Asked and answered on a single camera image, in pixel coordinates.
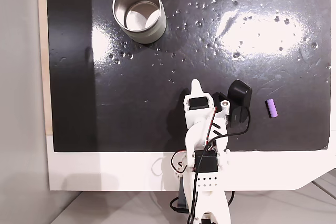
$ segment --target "black wire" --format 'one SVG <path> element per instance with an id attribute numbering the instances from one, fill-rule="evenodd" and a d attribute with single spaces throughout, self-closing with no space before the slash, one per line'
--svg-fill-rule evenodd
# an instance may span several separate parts
<path id="1" fill-rule="evenodd" d="M 175 166 L 174 166 L 174 164 L 173 164 L 173 159 L 174 159 L 174 156 L 175 156 L 177 153 L 179 153 L 179 152 L 183 152 L 183 151 L 185 151 L 185 150 L 179 150 L 179 151 L 175 152 L 175 153 L 173 154 L 171 160 L 170 160 L 170 164 L 171 164 L 172 168 L 174 169 L 174 171 L 176 171 L 176 172 L 179 173 L 179 174 L 184 173 L 184 171 L 187 169 L 188 166 L 186 165 L 182 171 L 179 171 L 179 170 L 177 170 L 177 169 L 175 168 Z"/>
<path id="2" fill-rule="evenodd" d="M 242 131 L 242 132 L 237 132 L 237 133 L 228 133 L 228 134 L 225 134 L 225 135 L 216 136 L 216 137 L 214 137 L 213 139 L 211 139 L 211 140 L 205 145 L 205 147 L 204 147 L 204 149 L 203 149 L 203 151 L 202 151 L 202 154 L 201 154 L 201 156 L 200 156 L 198 166 L 196 167 L 196 170 L 195 170 L 195 179 L 194 179 L 194 189 L 193 189 L 193 200 L 192 200 L 192 205 L 191 205 L 191 213 L 194 213 L 194 211 L 195 211 L 195 207 L 196 207 L 196 200 L 195 200 L 195 198 L 196 198 L 197 177 L 198 177 L 198 171 L 199 171 L 199 169 L 200 169 L 200 164 L 201 164 L 201 161 L 202 161 L 202 158 L 203 158 L 205 152 L 209 149 L 209 147 L 211 146 L 211 144 L 212 144 L 215 140 L 217 140 L 217 139 L 219 139 L 219 138 L 221 138 L 221 137 L 227 137 L 227 136 L 239 136 L 239 135 L 243 135 L 243 134 L 245 134 L 245 133 L 248 131 L 249 126 L 250 126 L 250 123 L 251 123 L 251 114 L 250 114 L 250 110 L 249 110 L 248 108 L 246 108 L 246 109 L 247 109 L 247 113 L 248 113 L 248 123 L 247 123 L 247 127 L 246 127 L 246 129 L 245 129 L 244 131 Z M 194 218 L 195 218 L 195 215 L 192 214 L 192 216 L 191 216 L 191 223 L 194 222 Z"/>
<path id="3" fill-rule="evenodd" d="M 171 208 L 172 210 L 174 210 L 175 212 L 179 212 L 179 213 L 181 213 L 181 214 L 189 214 L 189 209 L 187 209 L 187 208 L 180 208 L 180 207 L 174 207 L 174 206 L 173 206 L 173 203 L 174 203 L 175 201 L 177 201 L 178 199 L 179 199 L 179 197 L 176 197 L 176 198 L 174 198 L 172 201 L 170 201 L 170 203 L 169 203 L 170 208 Z"/>
<path id="4" fill-rule="evenodd" d="M 231 205 L 231 203 L 232 203 L 234 197 L 235 197 L 235 191 L 232 191 L 231 198 L 230 198 L 230 200 L 229 200 L 228 203 L 227 203 L 228 205 Z"/>

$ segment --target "stainless steel mug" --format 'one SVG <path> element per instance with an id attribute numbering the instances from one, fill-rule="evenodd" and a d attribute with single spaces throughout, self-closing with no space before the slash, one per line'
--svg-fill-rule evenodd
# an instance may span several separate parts
<path id="1" fill-rule="evenodd" d="M 166 29 L 161 0 L 113 0 L 112 9 L 121 29 L 138 43 L 152 43 Z"/>

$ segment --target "purple object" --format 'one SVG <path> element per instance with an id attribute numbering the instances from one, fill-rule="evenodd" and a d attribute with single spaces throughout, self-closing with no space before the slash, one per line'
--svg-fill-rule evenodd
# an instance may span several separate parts
<path id="1" fill-rule="evenodd" d="M 269 113 L 271 114 L 271 118 L 276 118 L 278 116 L 277 109 L 275 108 L 275 104 L 273 99 L 268 99 L 267 107 L 269 109 Z"/>

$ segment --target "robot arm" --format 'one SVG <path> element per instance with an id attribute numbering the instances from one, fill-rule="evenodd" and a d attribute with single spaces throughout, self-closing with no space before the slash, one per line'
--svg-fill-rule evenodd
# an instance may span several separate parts
<path id="1" fill-rule="evenodd" d="M 179 198 L 185 197 L 186 208 L 191 213 L 192 222 L 188 224 L 231 223 L 223 185 L 229 153 L 226 126 L 230 123 L 234 127 L 247 119 L 251 94 L 252 89 L 248 85 L 235 80 L 228 90 L 228 97 L 217 93 L 218 99 L 214 102 L 209 93 L 202 91 L 198 80 L 192 81 L 191 94 L 186 95 L 183 102 L 188 128 L 186 155 L 182 159 L 185 169 L 183 172 L 175 169 L 183 174 Z M 248 126 L 249 123 L 245 131 L 234 135 L 246 133 Z"/>
<path id="2" fill-rule="evenodd" d="M 229 107 L 228 101 L 221 102 L 222 111 L 215 114 L 213 98 L 202 91 L 198 80 L 192 81 L 190 95 L 184 99 L 184 111 L 187 128 L 185 138 L 187 169 L 183 174 L 184 194 L 191 212 L 193 186 L 196 163 L 206 145 L 206 137 L 212 123 L 209 139 L 227 134 Z M 199 224 L 202 219 L 210 219 L 217 224 L 230 224 L 228 204 L 223 190 L 222 176 L 225 163 L 227 137 L 217 141 L 212 151 L 202 159 L 201 170 L 197 179 L 197 205 L 193 224 Z"/>

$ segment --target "black mat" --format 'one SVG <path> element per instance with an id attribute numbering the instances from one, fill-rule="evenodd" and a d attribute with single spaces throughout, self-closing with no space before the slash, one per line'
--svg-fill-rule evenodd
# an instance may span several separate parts
<path id="1" fill-rule="evenodd" d="M 112 1 L 47 0 L 56 152 L 183 148 L 194 78 L 210 94 L 252 87 L 251 128 L 232 151 L 327 148 L 331 0 L 162 0 L 167 29 L 147 46 L 121 31 Z"/>

